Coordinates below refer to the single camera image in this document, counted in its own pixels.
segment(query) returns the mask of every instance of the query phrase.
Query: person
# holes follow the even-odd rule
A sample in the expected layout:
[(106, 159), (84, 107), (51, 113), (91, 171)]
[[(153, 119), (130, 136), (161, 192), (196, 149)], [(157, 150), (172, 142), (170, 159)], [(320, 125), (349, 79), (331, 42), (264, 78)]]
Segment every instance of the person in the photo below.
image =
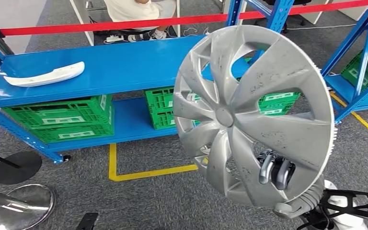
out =
[[(113, 22), (153, 20), (171, 18), (174, 16), (175, 0), (104, 0), (108, 14)], [(152, 30), (152, 39), (167, 37), (165, 30), (168, 26), (134, 28), (136, 30)]]

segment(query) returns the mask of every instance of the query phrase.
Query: cable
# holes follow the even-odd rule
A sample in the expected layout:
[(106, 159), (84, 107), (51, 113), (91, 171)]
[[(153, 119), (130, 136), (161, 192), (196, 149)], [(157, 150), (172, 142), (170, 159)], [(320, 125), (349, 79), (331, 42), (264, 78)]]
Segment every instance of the cable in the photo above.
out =
[(328, 218), (328, 216), (326, 215), (326, 213), (325, 213), (325, 211), (323, 210), (323, 208), (322, 208), (322, 207), (320, 207), (320, 209), (321, 209), (322, 213), (324, 214), (324, 216), (326, 217), (326, 227), (325, 227), (325, 229), (324, 229), (324, 230), (328, 230), (328, 227), (329, 227), (329, 218)]
[(329, 29), (329, 28), (338, 28), (338, 27), (350, 27), (350, 26), (355, 26), (355, 25), (356, 25), (356, 24), (349, 24), (349, 25), (334, 25), (334, 26), (320, 26), (320, 27), (288, 28), (288, 30)]
[(98, 23), (97, 21), (95, 21), (94, 19), (92, 19), (92, 17), (91, 17), (91, 16), (88, 16), (88, 17), (90, 18), (91, 23)]
[(208, 34), (210, 34), (210, 32), (208, 31), (208, 27), (204, 30), (204, 32), (203, 32), (203, 34), (205, 34), (205, 35), (208, 35)]
[(319, 223), (321, 223), (321, 222), (323, 222), (323, 221), (325, 221), (325, 220), (327, 220), (327, 219), (333, 219), (333, 218), (335, 218), (335, 217), (337, 217), (337, 216), (340, 216), (340, 215), (342, 215), (342, 214), (344, 214), (344, 213), (343, 213), (343, 212), (336, 212), (336, 213), (334, 213), (334, 214), (332, 214), (332, 215), (326, 216), (326, 218), (322, 218), (322, 219), (319, 219), (319, 220), (314, 221), (314, 222), (308, 222), (308, 223), (305, 223), (305, 224), (303, 224), (303, 225), (299, 226), (299, 227), (297, 228), (297, 230), (302, 230), (303, 228), (306, 228), (306, 227), (308, 227), (308, 226), (315, 225), (315, 224), (319, 224)]

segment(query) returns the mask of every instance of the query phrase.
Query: stanchion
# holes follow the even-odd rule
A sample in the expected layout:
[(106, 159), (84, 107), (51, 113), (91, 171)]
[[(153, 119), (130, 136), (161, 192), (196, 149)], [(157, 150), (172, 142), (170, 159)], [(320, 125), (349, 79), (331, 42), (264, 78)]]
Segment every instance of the stanchion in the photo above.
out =
[(26, 230), (47, 219), (56, 197), (41, 184), (28, 184), (0, 193), (0, 230)]
[(33, 177), (42, 166), (41, 157), (34, 152), (18, 152), (0, 157), (0, 184), (18, 184)]

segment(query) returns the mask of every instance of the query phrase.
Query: desk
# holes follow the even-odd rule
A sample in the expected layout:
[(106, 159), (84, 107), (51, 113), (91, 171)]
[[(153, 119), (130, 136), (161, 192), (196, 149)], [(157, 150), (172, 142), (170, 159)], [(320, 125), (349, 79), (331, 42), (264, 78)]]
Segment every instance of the desk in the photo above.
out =
[[(89, 11), (106, 11), (106, 7), (99, 7), (99, 8), (95, 8), (92, 5), (92, 2), (89, 0), (69, 0), (72, 8), (74, 9), (74, 12), (78, 18), (78, 21), (81, 24), (89, 24), (91, 23), (90, 20), (90, 14)], [(180, 17), (180, 0), (176, 0), (177, 4), (176, 4), (176, 11), (175, 11), (175, 17)], [(174, 25), (173, 26), (176, 34), (178, 37), (181, 36), (181, 28), (180, 25)], [(86, 31), (85, 32), (85, 36), (88, 39), (88, 42), (90, 43), (91, 46), (94, 45), (94, 34), (92, 31)]]

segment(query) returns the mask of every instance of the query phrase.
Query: silver hubcap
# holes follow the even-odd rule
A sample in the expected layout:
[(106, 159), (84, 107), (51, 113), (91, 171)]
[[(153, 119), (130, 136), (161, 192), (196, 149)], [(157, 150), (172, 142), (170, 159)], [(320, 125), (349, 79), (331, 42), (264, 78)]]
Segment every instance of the silver hubcap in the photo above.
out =
[[(266, 52), (238, 82), (232, 64), (258, 49)], [(212, 79), (201, 73), (207, 64)], [(258, 100), (263, 95), (295, 91), (305, 94), (311, 112), (260, 113)], [(200, 100), (187, 100), (190, 92)], [(243, 204), (273, 207), (295, 199), (318, 179), (332, 150), (334, 115), (321, 74), (298, 46), (266, 28), (225, 27), (196, 44), (179, 69), (173, 110), (183, 147), (199, 171), (217, 190)], [(262, 166), (259, 153), (253, 151), (257, 143), (295, 165), (286, 189), (259, 181)], [(232, 158), (236, 177), (227, 166)]]

